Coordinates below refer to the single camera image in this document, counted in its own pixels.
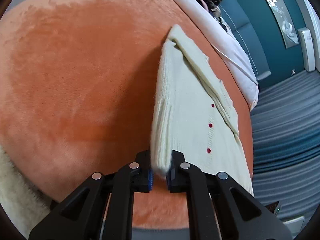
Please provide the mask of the orange plush blanket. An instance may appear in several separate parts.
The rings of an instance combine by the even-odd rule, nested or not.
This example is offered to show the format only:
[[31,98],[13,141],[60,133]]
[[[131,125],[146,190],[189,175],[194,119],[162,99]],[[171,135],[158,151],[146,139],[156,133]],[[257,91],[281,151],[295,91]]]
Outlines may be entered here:
[[[25,178],[62,201],[93,172],[116,172],[151,150],[158,68],[174,25],[223,82],[251,176],[248,104],[173,0],[26,0],[1,19],[1,149]],[[185,196],[156,173],[151,193],[135,195],[133,226],[187,228]]]

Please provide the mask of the cream knit cardigan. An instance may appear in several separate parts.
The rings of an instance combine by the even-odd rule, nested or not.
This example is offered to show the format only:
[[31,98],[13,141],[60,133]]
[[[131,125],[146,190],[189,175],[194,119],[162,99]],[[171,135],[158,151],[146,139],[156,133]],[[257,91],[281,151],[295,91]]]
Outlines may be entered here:
[[175,150],[203,172],[226,172],[253,192],[232,100],[179,25],[162,47],[150,147],[152,169],[160,176],[169,172]]

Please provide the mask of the silver floral wall art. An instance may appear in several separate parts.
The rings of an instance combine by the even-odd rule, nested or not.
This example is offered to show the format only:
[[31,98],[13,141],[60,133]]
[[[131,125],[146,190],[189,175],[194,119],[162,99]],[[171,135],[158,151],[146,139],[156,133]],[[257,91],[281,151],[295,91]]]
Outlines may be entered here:
[[286,48],[299,45],[298,36],[290,13],[284,0],[265,0],[270,7],[276,22],[279,26],[281,35]]

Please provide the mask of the grey bed frame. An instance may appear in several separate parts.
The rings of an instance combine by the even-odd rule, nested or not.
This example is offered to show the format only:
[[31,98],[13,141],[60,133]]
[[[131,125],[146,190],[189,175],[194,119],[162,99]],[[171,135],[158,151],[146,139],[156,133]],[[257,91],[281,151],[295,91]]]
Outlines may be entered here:
[[190,240],[189,229],[132,229],[132,239]]

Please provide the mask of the pale pink duvet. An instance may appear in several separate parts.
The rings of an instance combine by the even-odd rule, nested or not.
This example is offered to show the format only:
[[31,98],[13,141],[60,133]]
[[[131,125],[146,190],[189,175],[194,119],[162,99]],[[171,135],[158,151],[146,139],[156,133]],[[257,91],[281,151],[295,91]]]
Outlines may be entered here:
[[242,92],[249,110],[258,103],[258,82],[249,57],[232,34],[227,33],[196,0],[173,0],[203,33],[220,55]]

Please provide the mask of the white wall device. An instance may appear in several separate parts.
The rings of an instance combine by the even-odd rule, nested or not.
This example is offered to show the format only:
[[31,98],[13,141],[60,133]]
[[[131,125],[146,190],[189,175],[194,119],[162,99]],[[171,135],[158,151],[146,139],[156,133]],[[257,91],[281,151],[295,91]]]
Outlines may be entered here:
[[307,72],[313,72],[316,70],[316,64],[311,32],[308,28],[300,28],[298,35],[303,52],[304,68]]

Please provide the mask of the teal upholstered headboard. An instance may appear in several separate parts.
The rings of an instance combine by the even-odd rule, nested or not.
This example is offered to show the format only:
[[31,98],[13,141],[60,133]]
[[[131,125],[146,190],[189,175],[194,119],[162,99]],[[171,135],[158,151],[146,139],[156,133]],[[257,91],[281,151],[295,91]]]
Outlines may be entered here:
[[301,45],[285,46],[280,27],[266,0],[222,0],[222,18],[249,57],[261,88],[304,70]]

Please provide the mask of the cream fluffy rug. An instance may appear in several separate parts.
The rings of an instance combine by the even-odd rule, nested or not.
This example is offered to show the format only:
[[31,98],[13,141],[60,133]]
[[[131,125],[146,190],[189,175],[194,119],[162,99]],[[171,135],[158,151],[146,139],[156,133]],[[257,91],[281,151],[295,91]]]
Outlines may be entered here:
[[50,212],[46,197],[29,182],[1,150],[1,206],[23,237]]

